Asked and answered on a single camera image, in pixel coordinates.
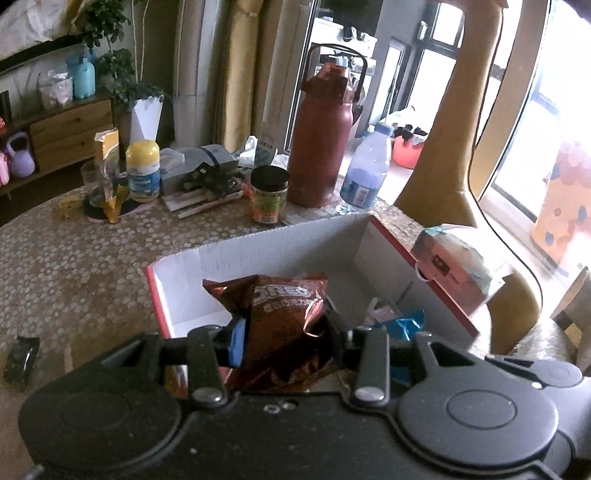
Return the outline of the yellow lid supplement jar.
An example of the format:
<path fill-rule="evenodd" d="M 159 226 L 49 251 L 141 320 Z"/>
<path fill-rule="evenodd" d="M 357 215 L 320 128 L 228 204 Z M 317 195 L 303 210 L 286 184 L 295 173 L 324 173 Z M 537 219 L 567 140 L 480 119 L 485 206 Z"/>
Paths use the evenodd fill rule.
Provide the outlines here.
<path fill-rule="evenodd" d="M 160 193 L 160 150 L 153 140 L 138 140 L 126 150 L 129 195 L 138 203 L 155 200 Z"/>

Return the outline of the pink white tube packet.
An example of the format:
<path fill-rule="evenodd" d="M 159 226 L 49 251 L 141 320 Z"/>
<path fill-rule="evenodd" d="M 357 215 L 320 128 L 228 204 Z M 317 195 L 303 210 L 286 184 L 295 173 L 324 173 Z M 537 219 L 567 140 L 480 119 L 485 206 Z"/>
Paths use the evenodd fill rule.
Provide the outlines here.
<path fill-rule="evenodd" d="M 366 317 L 363 323 L 369 326 L 376 325 L 395 320 L 401 316 L 401 311 L 396 306 L 391 305 L 386 300 L 374 297 L 370 300 L 370 304 L 367 307 Z"/>

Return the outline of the brown oreo snack bag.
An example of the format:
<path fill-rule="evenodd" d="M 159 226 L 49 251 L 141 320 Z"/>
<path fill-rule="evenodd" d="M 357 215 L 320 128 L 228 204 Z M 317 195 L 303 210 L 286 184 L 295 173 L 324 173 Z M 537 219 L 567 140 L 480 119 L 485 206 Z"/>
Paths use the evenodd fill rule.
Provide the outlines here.
<path fill-rule="evenodd" d="M 322 349 L 328 276 L 250 275 L 215 282 L 206 292 L 232 316 L 245 320 L 242 363 L 228 377 L 230 391 L 300 390 L 329 356 Z"/>

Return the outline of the black wrapper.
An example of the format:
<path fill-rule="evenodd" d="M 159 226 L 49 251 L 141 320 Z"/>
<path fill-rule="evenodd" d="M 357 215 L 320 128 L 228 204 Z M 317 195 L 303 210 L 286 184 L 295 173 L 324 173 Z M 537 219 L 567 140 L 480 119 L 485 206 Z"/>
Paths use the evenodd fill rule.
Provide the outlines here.
<path fill-rule="evenodd" d="M 33 371 L 40 347 L 39 337 L 17 336 L 8 354 L 3 380 L 24 389 Z"/>

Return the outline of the dark red thermos bottle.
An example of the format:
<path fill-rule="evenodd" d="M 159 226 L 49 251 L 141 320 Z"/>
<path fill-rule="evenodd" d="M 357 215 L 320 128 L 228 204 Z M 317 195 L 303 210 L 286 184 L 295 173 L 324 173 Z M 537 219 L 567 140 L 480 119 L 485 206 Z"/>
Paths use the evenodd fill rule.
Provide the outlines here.
<path fill-rule="evenodd" d="M 353 105 L 360 100 L 368 70 L 360 52 L 339 44 L 327 46 L 360 58 L 363 67 L 356 85 L 349 78 L 349 68 L 335 63 L 325 63 L 317 75 L 301 81 L 304 100 L 294 122 L 287 201 L 305 208 L 321 208 L 332 201 L 353 127 Z"/>

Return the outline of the black lid green jar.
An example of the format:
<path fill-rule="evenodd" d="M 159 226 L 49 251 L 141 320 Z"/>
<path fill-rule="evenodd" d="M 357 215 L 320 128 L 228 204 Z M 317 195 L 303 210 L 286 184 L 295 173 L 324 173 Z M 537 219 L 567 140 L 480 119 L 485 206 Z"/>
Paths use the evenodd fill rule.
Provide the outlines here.
<path fill-rule="evenodd" d="M 287 201 L 290 175 L 286 169 L 264 165 L 250 175 L 250 210 L 252 220 L 262 225 L 276 225 Z"/>

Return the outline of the tissue pack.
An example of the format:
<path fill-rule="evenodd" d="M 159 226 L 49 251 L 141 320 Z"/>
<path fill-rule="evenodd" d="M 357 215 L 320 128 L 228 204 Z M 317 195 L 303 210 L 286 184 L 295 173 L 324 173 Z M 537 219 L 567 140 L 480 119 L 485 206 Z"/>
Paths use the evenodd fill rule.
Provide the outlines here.
<path fill-rule="evenodd" d="M 512 273 L 509 254 L 501 243 L 471 226 L 427 227 L 411 253 L 421 277 L 437 282 L 468 316 L 487 303 Z"/>

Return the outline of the wooden tv cabinet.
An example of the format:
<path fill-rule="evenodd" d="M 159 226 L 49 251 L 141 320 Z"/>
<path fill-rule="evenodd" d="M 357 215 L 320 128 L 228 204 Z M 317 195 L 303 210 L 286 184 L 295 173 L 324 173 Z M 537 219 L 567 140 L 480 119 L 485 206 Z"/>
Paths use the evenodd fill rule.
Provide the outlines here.
<path fill-rule="evenodd" d="M 94 156 L 94 135 L 114 127 L 113 100 L 106 91 L 74 100 L 51 110 L 15 119 L 1 130 L 1 140 L 18 132 L 27 134 L 35 164 L 32 175 L 11 179 L 1 187 L 9 194 L 27 183 Z"/>

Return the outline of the stack of books and boxes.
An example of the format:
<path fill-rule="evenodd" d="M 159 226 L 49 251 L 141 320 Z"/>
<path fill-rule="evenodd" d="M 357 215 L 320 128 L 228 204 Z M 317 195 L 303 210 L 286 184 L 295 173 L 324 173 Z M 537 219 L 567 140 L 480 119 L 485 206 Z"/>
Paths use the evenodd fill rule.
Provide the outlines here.
<path fill-rule="evenodd" d="M 242 198 L 239 162 L 217 144 L 160 151 L 160 196 L 179 219 Z"/>

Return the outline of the cloth covered television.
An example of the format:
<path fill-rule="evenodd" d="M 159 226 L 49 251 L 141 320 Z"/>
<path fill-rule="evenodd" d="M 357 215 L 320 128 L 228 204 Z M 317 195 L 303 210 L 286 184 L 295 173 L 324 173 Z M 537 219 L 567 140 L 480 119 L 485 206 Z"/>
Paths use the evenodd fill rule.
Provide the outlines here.
<path fill-rule="evenodd" d="M 81 16 L 91 1 L 1 2 L 1 73 L 81 41 Z"/>

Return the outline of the glass with yellow packet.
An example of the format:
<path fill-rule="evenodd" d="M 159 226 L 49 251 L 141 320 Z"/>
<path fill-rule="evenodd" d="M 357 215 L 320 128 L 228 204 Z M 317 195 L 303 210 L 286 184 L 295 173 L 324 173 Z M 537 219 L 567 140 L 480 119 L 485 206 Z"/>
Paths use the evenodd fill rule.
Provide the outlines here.
<path fill-rule="evenodd" d="M 130 199 L 127 178 L 119 168 L 119 132 L 98 132 L 93 140 L 93 160 L 83 165 L 83 211 L 94 222 L 116 224 L 138 204 Z"/>

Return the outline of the blue snack packet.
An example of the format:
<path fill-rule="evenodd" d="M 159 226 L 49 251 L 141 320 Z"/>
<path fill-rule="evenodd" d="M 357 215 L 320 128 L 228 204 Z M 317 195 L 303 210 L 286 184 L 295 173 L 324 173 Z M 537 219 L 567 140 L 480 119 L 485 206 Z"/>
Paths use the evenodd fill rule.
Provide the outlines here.
<path fill-rule="evenodd" d="M 394 318 L 392 312 L 375 313 L 369 316 L 369 325 L 381 328 L 388 332 L 391 339 L 412 342 L 416 334 L 423 330 L 426 315 L 423 310 L 407 316 Z M 411 385 L 410 370 L 408 367 L 391 367 L 390 377 L 394 382 L 404 386 Z"/>

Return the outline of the potted green plant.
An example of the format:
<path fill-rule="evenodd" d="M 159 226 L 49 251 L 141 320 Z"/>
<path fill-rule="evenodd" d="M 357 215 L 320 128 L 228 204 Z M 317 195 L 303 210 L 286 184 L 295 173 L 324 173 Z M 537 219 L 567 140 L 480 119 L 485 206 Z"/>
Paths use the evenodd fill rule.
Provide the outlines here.
<path fill-rule="evenodd" d="M 93 1 L 86 6 L 78 28 L 88 49 L 106 52 L 95 61 L 99 85 L 113 101 L 120 134 L 128 144 L 157 138 L 165 92 L 144 78 L 145 21 L 150 3 L 143 3 L 141 20 L 134 1 Z"/>

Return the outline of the clear plastic water bottle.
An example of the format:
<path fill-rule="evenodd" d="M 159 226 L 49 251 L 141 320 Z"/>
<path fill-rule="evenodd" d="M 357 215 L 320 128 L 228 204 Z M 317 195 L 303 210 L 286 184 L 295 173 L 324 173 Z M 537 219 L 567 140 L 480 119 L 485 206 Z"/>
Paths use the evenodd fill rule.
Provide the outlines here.
<path fill-rule="evenodd" d="M 349 206 L 368 210 L 375 203 L 390 169 L 393 133 L 393 126 L 378 123 L 356 148 L 339 191 Z"/>

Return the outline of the red cardboard box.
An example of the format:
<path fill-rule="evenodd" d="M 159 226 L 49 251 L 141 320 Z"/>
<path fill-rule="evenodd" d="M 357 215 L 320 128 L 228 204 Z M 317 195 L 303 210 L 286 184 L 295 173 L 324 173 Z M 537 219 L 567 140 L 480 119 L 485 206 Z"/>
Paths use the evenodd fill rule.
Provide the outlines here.
<path fill-rule="evenodd" d="M 160 331 L 167 338 L 229 322 L 229 312 L 202 287 L 204 280 L 324 273 L 329 299 L 349 325 L 362 324 L 370 301 L 379 298 L 403 315 L 424 312 L 426 331 L 470 347 L 483 328 L 437 283 L 420 280 L 415 264 L 377 218 L 349 215 L 183 250 L 150 264 L 146 276 Z"/>

